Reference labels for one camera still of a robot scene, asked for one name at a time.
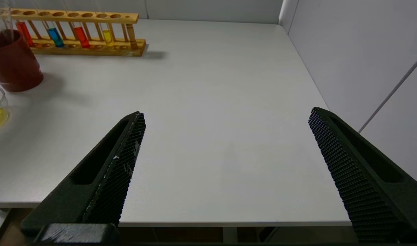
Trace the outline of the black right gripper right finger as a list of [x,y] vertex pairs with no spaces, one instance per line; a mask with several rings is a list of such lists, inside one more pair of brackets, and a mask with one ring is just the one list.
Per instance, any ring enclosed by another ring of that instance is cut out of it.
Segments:
[[417,181],[333,112],[308,120],[360,243],[417,243]]

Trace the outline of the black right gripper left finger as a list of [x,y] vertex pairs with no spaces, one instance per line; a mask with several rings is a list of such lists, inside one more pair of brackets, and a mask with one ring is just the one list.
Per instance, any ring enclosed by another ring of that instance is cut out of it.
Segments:
[[122,118],[21,222],[27,241],[118,241],[121,213],[146,130]]

